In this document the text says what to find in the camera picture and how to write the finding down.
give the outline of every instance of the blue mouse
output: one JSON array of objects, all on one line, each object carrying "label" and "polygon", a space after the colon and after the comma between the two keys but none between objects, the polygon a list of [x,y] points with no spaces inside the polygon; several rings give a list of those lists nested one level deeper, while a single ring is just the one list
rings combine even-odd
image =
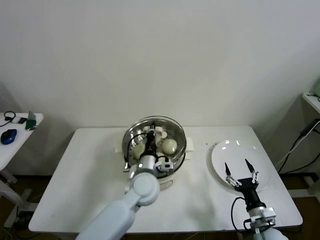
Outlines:
[{"label": "blue mouse", "polygon": [[17,135],[17,129],[8,129],[7,131],[3,132],[0,138],[2,144],[7,145],[12,143]]}]

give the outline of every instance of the white wall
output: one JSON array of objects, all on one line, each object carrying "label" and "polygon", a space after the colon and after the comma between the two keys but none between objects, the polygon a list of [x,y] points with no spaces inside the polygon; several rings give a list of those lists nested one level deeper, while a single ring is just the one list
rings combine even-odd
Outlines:
[{"label": "white wall", "polygon": [[[183,125],[251,125],[270,142],[320,76],[319,7],[318,0],[1,1],[0,81],[22,110],[45,115],[10,169],[49,175],[75,129],[153,114]],[[304,125],[302,115],[290,120]],[[292,141],[267,149],[272,160]]]}]

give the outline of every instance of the shelf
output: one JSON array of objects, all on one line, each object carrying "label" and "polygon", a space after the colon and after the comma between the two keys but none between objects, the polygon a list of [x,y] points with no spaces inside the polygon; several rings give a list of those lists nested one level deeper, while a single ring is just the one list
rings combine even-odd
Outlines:
[{"label": "shelf", "polygon": [[320,97],[314,95],[312,92],[304,92],[302,98],[320,114]]}]

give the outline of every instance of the white plate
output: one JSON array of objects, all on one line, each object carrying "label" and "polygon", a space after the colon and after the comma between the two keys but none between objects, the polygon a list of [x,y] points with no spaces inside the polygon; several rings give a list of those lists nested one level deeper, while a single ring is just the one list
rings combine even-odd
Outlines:
[{"label": "white plate", "polygon": [[242,140],[225,140],[219,142],[214,147],[211,154],[214,170],[228,186],[230,185],[226,181],[227,174],[225,163],[228,165],[231,176],[234,179],[238,180],[252,177],[245,159],[252,164],[256,172],[259,172],[259,185],[256,191],[261,191],[270,181],[269,159],[262,150]]}]

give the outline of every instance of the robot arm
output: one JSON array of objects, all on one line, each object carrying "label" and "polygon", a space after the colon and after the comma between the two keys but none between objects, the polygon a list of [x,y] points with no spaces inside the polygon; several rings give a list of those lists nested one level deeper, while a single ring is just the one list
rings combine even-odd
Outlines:
[{"label": "robot arm", "polygon": [[250,218],[245,220],[244,223],[250,223],[251,230],[255,233],[254,240],[287,240],[280,231],[272,228],[276,225],[276,213],[272,207],[267,207],[261,202],[257,194],[258,173],[254,167],[245,160],[246,165],[252,174],[250,178],[234,179],[231,176],[231,172],[228,165],[225,163],[226,181],[236,191],[241,192],[244,196],[246,211]]},{"label": "robot arm", "polygon": [[108,205],[82,231],[76,240],[118,240],[134,223],[140,206],[147,206],[156,201],[160,185],[155,176],[143,172],[136,175],[130,190],[123,199]]},{"label": "robot arm", "polygon": [[153,204],[159,196],[157,175],[155,126],[147,133],[145,151],[132,175],[129,191],[102,210],[99,215],[77,236],[76,240],[118,240],[134,223],[140,206]]}]

